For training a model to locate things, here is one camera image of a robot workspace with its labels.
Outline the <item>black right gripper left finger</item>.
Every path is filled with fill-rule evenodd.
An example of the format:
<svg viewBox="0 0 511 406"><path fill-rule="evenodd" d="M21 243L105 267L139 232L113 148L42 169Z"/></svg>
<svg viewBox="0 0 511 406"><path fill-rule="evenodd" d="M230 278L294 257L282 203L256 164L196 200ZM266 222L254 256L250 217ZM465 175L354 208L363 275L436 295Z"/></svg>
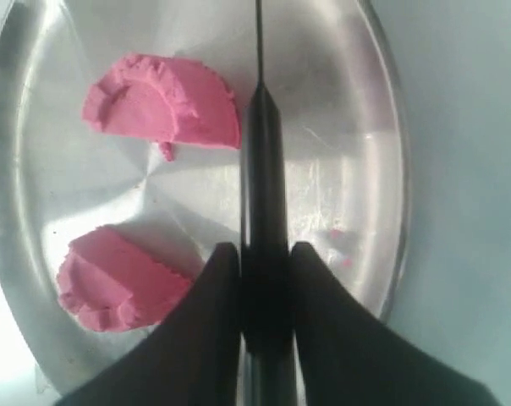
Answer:
<svg viewBox="0 0 511 406"><path fill-rule="evenodd" d="M181 303L134 350L60 405L234 405L239 258L220 243Z"/></svg>

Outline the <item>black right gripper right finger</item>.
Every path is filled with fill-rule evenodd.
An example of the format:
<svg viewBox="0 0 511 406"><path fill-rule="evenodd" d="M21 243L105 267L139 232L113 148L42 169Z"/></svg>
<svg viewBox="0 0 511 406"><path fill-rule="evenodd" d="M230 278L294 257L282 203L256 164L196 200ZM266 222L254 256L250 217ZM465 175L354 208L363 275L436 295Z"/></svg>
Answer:
<svg viewBox="0 0 511 406"><path fill-rule="evenodd" d="M289 257L294 329L309 405L496 405L483 384L402 339L361 306L315 249Z"/></svg>

